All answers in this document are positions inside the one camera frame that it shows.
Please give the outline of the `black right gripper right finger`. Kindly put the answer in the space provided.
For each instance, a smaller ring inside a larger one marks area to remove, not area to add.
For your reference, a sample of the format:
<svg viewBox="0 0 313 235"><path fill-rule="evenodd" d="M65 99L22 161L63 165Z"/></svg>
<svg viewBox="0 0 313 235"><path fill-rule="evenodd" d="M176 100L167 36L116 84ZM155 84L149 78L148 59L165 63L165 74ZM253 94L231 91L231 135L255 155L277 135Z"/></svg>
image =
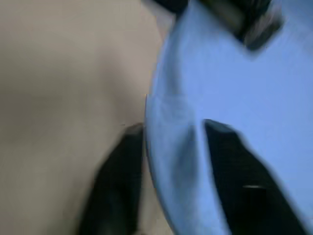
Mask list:
<svg viewBox="0 0 313 235"><path fill-rule="evenodd" d="M204 122L213 176L234 235L306 235L268 169L230 126Z"/></svg>

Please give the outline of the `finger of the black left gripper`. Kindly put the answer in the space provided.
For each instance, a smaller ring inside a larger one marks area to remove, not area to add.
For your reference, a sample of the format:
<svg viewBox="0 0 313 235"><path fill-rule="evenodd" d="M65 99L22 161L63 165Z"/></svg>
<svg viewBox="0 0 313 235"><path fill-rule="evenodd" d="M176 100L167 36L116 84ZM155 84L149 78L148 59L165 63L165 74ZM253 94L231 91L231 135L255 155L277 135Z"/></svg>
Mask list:
<svg viewBox="0 0 313 235"><path fill-rule="evenodd" d="M201 0L248 50L259 50L284 25L282 10L270 0Z"/></svg>

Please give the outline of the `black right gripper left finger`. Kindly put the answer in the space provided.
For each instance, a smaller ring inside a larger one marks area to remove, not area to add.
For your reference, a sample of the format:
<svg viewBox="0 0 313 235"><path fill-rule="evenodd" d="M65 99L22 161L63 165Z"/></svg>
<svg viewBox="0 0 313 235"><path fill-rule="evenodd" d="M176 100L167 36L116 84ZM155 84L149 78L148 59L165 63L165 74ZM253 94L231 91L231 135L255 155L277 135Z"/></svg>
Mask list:
<svg viewBox="0 0 313 235"><path fill-rule="evenodd" d="M79 235L134 235L142 182L143 125L128 127L99 168L82 212Z"/></svg>

